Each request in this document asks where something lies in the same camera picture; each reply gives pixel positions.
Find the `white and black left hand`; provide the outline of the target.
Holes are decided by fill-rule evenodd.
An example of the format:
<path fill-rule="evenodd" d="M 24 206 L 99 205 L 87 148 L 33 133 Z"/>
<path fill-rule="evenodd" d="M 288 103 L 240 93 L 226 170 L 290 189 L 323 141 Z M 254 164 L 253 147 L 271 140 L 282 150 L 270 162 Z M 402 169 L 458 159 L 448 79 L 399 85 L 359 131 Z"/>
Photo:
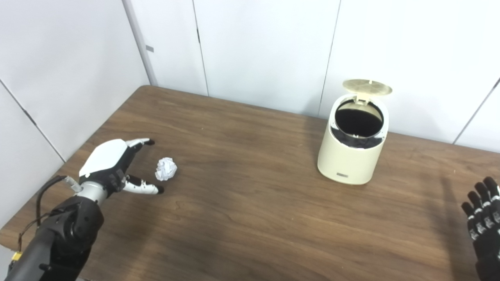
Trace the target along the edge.
<path fill-rule="evenodd" d="M 143 146 L 152 146 L 149 138 L 112 139 L 98 145 L 79 171 L 78 196 L 97 200 L 113 193 L 163 194 L 164 188 L 127 173 L 136 153 Z"/>

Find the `white and black right hand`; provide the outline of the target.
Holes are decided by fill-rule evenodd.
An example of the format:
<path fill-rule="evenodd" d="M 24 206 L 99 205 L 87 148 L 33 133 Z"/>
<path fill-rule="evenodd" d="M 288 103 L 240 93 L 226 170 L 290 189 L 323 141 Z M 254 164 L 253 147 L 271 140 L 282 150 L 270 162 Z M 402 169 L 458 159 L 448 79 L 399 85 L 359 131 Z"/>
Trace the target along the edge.
<path fill-rule="evenodd" d="M 481 281 L 500 279 L 500 194 L 499 184 L 490 176 L 474 186 L 461 204 L 477 257 L 475 268 Z"/>

